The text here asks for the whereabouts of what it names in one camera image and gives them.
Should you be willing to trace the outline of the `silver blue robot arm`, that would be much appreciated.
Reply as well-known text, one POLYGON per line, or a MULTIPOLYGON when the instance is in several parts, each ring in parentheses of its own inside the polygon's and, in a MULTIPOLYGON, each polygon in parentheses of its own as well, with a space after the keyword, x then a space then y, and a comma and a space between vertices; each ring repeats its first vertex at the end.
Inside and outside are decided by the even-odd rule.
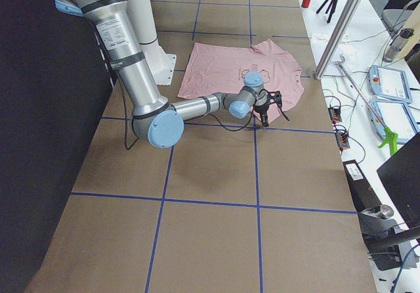
POLYGON ((106 51, 110 67, 119 76, 133 103, 134 134, 158 148, 175 145, 186 120, 226 109, 242 119, 250 111, 268 124, 270 96, 257 72, 245 75, 238 93, 213 93, 170 103, 157 83, 175 67, 175 56, 159 46, 150 0, 54 0, 64 13, 91 22, 106 51))

